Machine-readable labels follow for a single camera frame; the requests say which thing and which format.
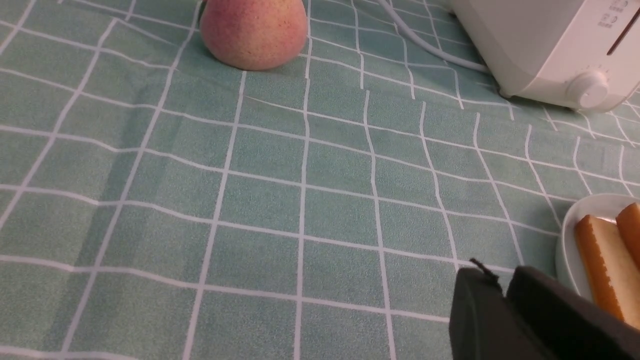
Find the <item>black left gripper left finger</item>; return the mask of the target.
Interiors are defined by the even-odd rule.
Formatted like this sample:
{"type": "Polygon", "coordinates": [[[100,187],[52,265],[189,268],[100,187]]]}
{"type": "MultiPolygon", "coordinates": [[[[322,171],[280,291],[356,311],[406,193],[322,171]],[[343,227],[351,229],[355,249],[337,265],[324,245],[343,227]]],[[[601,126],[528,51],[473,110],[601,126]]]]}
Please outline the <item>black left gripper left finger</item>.
{"type": "Polygon", "coordinates": [[[477,259],[455,276],[449,317],[454,360],[549,360],[551,353],[503,294],[499,276],[477,259]]]}

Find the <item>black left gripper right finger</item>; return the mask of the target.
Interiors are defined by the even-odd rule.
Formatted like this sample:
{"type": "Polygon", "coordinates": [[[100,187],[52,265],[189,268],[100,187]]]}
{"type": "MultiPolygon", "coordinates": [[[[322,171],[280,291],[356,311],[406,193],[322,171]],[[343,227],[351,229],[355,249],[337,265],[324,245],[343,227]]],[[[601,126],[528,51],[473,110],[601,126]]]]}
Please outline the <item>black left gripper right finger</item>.
{"type": "Polygon", "coordinates": [[[507,294],[559,360],[638,360],[639,331],[531,266],[515,269],[507,294]]]}

